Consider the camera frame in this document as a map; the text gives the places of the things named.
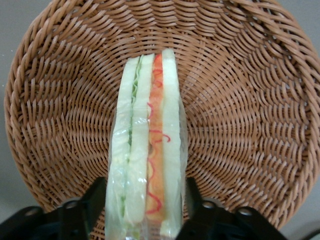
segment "plastic wrap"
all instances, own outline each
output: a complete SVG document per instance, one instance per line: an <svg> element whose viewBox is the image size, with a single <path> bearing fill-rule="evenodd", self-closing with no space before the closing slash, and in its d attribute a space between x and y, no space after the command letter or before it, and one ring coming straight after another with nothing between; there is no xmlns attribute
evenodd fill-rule
<svg viewBox="0 0 320 240"><path fill-rule="evenodd" d="M153 54L130 58L123 71L109 148L107 240L173 240L182 226L186 114L173 51L162 52L160 97L153 91L154 61ZM161 120L154 122L157 100Z"/></svg>

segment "wicker basket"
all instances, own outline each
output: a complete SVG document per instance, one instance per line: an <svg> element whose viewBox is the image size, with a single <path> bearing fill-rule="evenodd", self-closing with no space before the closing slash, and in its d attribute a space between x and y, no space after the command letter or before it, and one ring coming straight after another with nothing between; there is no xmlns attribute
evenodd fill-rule
<svg viewBox="0 0 320 240"><path fill-rule="evenodd" d="M320 64L274 0L54 0L16 52L5 94L14 160L47 211L108 175L126 60L174 48L186 174L227 209L280 228L319 175ZM104 239L101 216L92 233Z"/></svg>

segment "woven basket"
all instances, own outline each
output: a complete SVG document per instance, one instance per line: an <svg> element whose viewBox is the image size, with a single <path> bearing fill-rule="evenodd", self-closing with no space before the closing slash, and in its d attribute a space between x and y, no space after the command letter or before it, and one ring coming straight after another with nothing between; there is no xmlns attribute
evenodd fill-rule
<svg viewBox="0 0 320 240"><path fill-rule="evenodd" d="M280 228L319 175L320 64L273 0L54 0L16 52L5 94L18 170L47 211L108 175L126 60L174 48L187 176ZM101 215L92 233L104 239Z"/></svg>

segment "gray background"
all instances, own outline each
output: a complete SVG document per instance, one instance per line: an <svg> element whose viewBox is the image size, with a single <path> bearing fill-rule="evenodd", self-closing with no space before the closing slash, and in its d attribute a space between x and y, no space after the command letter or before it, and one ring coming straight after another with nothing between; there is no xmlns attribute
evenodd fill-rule
<svg viewBox="0 0 320 240"><path fill-rule="evenodd" d="M5 131L3 102L8 73L16 49L33 19L49 0L0 0L0 223L17 210L36 205L12 158ZM279 0L297 19L320 52L320 0ZM281 232L298 240L320 229L320 181Z"/></svg>

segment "wrapped sandwich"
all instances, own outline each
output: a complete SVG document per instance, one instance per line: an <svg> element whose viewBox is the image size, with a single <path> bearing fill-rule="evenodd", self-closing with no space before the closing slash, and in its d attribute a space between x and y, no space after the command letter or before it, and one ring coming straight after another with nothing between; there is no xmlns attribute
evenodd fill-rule
<svg viewBox="0 0 320 240"><path fill-rule="evenodd" d="M176 237L183 220L187 148L174 51L128 59L111 133L107 240Z"/></svg>

